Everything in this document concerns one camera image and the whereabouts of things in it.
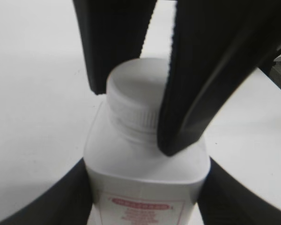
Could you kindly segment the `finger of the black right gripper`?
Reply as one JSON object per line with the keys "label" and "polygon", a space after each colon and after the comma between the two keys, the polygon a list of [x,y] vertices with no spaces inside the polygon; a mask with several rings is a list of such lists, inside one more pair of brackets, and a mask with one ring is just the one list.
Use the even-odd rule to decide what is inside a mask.
{"label": "finger of the black right gripper", "polygon": [[173,156],[197,142],[256,68],[281,49],[281,0],[179,0],[157,143]]}
{"label": "finger of the black right gripper", "polygon": [[155,0],[75,0],[90,89],[106,92],[109,73],[140,57]]}

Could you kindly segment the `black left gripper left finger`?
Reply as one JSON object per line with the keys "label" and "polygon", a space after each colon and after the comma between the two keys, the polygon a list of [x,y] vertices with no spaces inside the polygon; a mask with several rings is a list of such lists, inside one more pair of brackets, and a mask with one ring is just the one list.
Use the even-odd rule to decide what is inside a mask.
{"label": "black left gripper left finger", "polygon": [[80,159],[60,180],[0,186],[0,225],[86,225],[92,196]]}

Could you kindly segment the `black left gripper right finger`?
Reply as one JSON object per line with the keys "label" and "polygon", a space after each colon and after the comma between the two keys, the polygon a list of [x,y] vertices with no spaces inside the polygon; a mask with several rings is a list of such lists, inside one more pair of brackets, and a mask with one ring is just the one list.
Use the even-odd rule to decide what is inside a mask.
{"label": "black left gripper right finger", "polygon": [[239,183],[212,158],[198,206],[205,225],[281,225],[281,210]]}

